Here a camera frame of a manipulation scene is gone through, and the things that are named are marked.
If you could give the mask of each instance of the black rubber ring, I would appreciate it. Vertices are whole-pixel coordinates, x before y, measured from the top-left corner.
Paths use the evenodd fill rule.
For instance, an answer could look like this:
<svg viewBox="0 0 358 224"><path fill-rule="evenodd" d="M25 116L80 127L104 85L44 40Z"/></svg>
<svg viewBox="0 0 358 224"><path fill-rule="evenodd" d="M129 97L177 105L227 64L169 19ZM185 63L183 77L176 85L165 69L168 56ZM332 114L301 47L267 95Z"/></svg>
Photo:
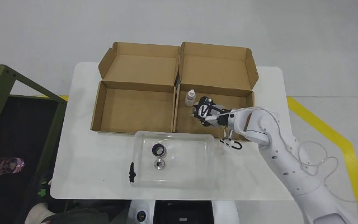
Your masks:
<svg viewBox="0 0 358 224"><path fill-rule="evenodd" d="M157 154L157 149L158 149L158 148L162 148L162 149L163 149L162 153ZM167 150L167 149L164 147L164 145L162 145L162 144L160 144L160 143L157 143L157 144L155 144L155 145L152 147L152 154L155 155L155 156L157 156L157 157L161 157L161 156L163 156L163 155L166 153L166 150Z"/></svg>

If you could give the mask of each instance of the plastic lid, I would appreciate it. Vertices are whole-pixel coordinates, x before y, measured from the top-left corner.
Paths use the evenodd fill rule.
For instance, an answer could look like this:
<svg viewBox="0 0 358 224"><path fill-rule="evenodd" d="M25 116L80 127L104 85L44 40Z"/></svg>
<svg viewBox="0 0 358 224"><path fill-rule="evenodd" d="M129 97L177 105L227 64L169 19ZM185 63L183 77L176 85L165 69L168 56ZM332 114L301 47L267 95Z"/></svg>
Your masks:
<svg viewBox="0 0 358 224"><path fill-rule="evenodd" d="M195 91L194 91L194 90L190 90L190 91L188 92L188 95L189 95L190 97L194 97L194 96L195 96Z"/></svg>

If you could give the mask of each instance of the cardboard box lid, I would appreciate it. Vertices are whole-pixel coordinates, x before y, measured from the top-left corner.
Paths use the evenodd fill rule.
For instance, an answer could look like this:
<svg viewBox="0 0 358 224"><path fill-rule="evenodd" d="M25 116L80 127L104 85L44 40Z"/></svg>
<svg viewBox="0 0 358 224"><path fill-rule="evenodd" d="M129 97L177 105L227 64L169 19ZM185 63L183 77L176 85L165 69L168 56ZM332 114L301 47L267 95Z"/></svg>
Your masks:
<svg viewBox="0 0 358 224"><path fill-rule="evenodd" d="M115 42L98 65L102 80L173 86L179 46Z"/></svg>
<svg viewBox="0 0 358 224"><path fill-rule="evenodd" d="M248 48L184 42L179 66L181 84L252 90L258 73Z"/></svg>

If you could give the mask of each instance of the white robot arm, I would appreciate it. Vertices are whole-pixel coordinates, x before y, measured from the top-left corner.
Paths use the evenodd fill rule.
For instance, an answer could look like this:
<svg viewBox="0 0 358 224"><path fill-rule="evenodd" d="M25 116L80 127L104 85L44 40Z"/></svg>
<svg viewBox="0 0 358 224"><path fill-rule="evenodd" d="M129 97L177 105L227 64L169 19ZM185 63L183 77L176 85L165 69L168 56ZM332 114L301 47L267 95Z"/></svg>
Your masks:
<svg viewBox="0 0 358 224"><path fill-rule="evenodd" d="M258 144L269 168L295 199L305 224L358 223L316 176L308 174L313 173L315 167L310 165L305 151L299 150L296 138L281 133L276 114L263 108L225 110L207 97L195 108L194 116L204 126L224 125Z"/></svg>

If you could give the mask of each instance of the yellow tape line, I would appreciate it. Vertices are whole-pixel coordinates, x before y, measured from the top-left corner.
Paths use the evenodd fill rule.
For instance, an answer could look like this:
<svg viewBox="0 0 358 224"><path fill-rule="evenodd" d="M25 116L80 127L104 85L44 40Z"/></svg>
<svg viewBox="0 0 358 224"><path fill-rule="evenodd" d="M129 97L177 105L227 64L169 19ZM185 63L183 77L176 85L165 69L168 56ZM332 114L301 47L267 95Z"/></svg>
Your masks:
<svg viewBox="0 0 358 224"><path fill-rule="evenodd" d="M45 96L45 95L40 95L40 96L36 96L36 97L48 98L48 96ZM64 99L65 101L68 101L68 96L66 96L66 95L59 96L59 97L61 97L61 98Z"/></svg>
<svg viewBox="0 0 358 224"><path fill-rule="evenodd" d="M307 110L304 106L299 104L292 97L287 97L287 103L290 110L342 150L348 175L351 180L353 193L356 200L358 200L358 161L352 143L333 130L333 128L331 128L324 121L320 120L316 115Z"/></svg>

